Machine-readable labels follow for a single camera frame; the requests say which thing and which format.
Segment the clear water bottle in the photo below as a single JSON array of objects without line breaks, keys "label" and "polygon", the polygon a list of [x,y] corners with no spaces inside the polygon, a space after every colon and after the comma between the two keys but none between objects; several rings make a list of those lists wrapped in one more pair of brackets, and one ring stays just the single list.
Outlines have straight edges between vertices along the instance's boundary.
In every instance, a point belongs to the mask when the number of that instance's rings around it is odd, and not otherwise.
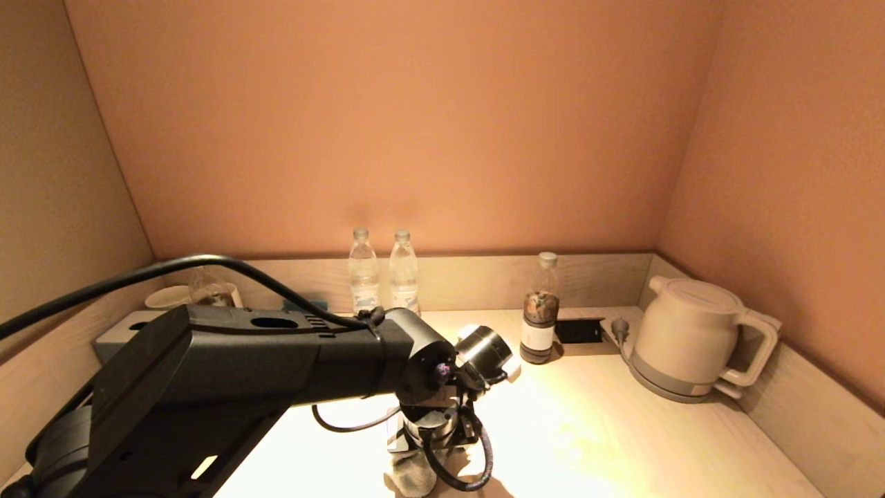
[{"label": "clear water bottle", "polygon": [[378,259],[366,228],[352,230],[353,243],[348,255],[348,277],[355,314],[380,305]]},{"label": "clear water bottle", "polygon": [[390,299],[393,308],[421,316],[418,299],[418,258],[408,230],[398,230],[389,256]]}]

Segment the black recessed table socket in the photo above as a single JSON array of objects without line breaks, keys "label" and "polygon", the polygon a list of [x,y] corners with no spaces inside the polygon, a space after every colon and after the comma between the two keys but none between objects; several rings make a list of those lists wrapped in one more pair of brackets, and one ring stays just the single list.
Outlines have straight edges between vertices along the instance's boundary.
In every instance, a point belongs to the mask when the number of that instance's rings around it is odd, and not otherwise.
[{"label": "black recessed table socket", "polygon": [[604,342],[604,328],[600,318],[557,320],[555,333],[562,344],[595,344]]}]

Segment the dark drink bottle patterned label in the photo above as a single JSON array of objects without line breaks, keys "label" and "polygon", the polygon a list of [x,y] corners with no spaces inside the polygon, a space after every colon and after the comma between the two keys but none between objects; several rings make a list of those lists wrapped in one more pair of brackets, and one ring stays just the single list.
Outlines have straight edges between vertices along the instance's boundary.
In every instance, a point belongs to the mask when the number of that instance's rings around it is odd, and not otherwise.
[{"label": "dark drink bottle patterned label", "polygon": [[190,272],[187,290],[192,304],[221,308],[235,306],[233,291],[228,282],[206,267],[197,267]]}]

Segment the dark drink bottle white label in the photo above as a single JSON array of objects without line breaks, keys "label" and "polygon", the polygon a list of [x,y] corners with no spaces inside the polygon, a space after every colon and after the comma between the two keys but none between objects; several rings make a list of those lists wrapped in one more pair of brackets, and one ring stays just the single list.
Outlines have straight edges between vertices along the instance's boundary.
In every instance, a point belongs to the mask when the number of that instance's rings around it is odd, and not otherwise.
[{"label": "dark drink bottle white label", "polygon": [[523,299],[523,325],[519,337],[521,358],[531,365],[543,365],[550,359],[559,307],[557,255],[541,252]]}]

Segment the light blue microfiber cloth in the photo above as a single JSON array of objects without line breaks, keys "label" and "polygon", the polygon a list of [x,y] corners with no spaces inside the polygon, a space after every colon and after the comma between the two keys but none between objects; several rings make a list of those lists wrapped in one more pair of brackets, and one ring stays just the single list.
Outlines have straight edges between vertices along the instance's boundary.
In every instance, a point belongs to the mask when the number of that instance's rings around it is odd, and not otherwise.
[{"label": "light blue microfiber cloth", "polygon": [[437,475],[423,450],[393,452],[389,454],[385,476],[390,488],[396,489],[400,498],[433,498],[445,490],[476,492],[489,484],[496,455],[481,445],[481,471],[474,478],[461,478],[461,470],[475,461],[473,454],[470,454],[475,448],[475,445],[471,445],[470,448],[458,446],[448,450],[433,450],[434,461],[445,470],[443,476]]}]

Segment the grey-blue tissue box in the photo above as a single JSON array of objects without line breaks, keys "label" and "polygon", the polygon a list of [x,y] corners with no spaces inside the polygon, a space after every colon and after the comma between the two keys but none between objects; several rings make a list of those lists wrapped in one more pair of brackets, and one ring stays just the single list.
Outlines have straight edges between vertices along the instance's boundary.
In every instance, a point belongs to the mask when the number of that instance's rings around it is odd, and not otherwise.
[{"label": "grey-blue tissue box", "polygon": [[93,347],[102,365],[141,369],[170,347],[182,329],[177,311],[139,310],[96,338]]}]

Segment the grey kettle base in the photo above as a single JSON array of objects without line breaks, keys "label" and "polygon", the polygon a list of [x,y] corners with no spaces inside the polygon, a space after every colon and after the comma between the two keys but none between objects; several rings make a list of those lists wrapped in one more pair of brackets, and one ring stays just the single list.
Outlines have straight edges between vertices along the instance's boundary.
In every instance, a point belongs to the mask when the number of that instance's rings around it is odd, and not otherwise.
[{"label": "grey kettle base", "polygon": [[705,403],[715,391],[732,399],[744,393],[744,387],[724,378],[732,369],[718,351],[633,347],[626,362],[641,385],[676,403]]}]

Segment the beige electric kettle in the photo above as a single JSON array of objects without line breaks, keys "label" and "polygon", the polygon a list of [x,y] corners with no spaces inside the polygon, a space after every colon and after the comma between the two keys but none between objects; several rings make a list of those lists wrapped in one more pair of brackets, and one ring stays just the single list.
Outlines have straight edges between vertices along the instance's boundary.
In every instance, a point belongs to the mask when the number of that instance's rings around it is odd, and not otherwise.
[{"label": "beige electric kettle", "polygon": [[740,328],[761,332],[761,345],[743,371],[731,368],[724,378],[741,387],[754,385],[779,341],[781,322],[743,305],[731,291],[689,278],[651,278],[655,297],[646,308],[633,347],[688,348],[733,356]]}]

